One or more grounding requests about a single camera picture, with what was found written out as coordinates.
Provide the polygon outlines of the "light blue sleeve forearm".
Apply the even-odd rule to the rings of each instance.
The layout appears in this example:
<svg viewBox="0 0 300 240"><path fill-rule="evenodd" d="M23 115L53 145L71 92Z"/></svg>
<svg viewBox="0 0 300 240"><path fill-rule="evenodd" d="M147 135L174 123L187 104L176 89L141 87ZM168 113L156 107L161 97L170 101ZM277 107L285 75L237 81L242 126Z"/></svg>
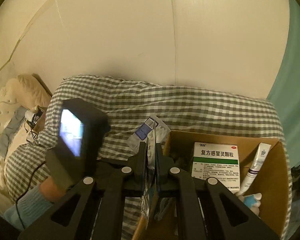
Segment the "light blue sleeve forearm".
<svg viewBox="0 0 300 240"><path fill-rule="evenodd" d="M7 209L2 216L9 224L20 231L30 226L53 204L42 195L39 186L28 191L19 199L17 205Z"/></svg>

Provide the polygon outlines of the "left hand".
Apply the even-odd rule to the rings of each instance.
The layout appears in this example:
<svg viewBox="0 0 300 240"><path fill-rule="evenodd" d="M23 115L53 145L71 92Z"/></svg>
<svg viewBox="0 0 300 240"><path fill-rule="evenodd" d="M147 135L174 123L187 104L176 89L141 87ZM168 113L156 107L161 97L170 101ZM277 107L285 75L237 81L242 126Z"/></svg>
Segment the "left hand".
<svg viewBox="0 0 300 240"><path fill-rule="evenodd" d="M66 190L56 185L51 177L46 178L39 185L39 191L47 201L52 203L59 201L66 194Z"/></svg>

